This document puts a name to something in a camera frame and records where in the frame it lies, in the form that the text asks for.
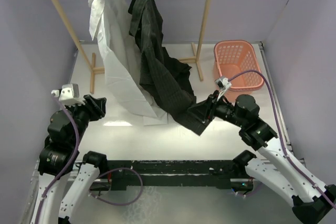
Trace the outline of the white shirt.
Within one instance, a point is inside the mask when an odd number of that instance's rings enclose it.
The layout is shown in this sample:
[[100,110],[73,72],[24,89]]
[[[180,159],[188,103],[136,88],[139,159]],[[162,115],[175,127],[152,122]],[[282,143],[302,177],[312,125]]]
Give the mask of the white shirt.
[[168,115],[140,86],[141,53],[129,35],[131,15],[125,0],[88,0],[89,33],[97,40],[106,86],[117,102],[143,124],[168,123]]

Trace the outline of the black striped shirt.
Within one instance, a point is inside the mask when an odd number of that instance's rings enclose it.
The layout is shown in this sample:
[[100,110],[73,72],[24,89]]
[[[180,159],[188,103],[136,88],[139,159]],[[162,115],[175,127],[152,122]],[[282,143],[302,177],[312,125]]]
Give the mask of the black striped shirt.
[[140,86],[181,126],[201,135],[206,126],[188,108],[196,103],[190,83],[191,67],[169,56],[162,45],[163,19],[155,0],[132,0],[129,34],[141,53]]

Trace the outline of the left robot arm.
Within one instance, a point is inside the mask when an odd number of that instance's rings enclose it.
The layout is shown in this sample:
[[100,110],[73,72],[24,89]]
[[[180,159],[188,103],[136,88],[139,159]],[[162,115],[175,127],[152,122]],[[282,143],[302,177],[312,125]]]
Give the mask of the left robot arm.
[[72,223],[93,181],[107,174],[106,155],[89,151],[74,182],[66,188],[84,132],[90,122],[104,118],[106,102],[106,98],[85,95],[72,107],[60,105],[51,116],[45,147],[39,155],[38,198],[32,223]]

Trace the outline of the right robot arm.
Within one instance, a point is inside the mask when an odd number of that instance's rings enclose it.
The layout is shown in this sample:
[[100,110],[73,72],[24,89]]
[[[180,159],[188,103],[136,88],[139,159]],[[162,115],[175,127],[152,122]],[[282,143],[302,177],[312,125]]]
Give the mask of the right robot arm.
[[319,223],[335,206],[335,185],[327,185],[296,159],[271,126],[259,117],[259,110],[250,95],[239,95],[231,104],[215,91],[188,111],[204,125],[220,118],[239,127],[245,144],[265,157],[274,169],[267,168],[252,152],[243,151],[234,158],[234,173],[238,177],[249,175],[276,192],[302,223]]

